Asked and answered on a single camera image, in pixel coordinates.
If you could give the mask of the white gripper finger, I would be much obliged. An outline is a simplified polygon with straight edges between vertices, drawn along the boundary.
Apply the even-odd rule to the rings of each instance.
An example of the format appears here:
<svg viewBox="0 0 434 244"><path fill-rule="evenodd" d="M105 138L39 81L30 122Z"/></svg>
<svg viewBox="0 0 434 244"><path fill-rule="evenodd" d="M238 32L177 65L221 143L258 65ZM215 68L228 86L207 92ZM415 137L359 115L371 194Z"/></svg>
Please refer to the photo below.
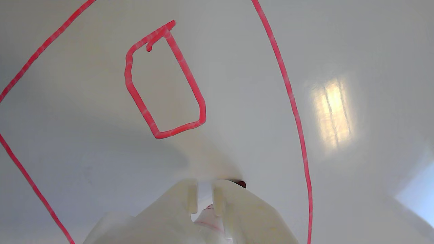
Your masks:
<svg viewBox="0 0 434 244"><path fill-rule="evenodd" d="M204 244L191 219L197 213L197 193L197 180L183 179L136 216L108 212L84 243Z"/></svg>
<svg viewBox="0 0 434 244"><path fill-rule="evenodd" d="M212 183L215 214L234 244L297 244L298 240L270 204L230 180Z"/></svg>

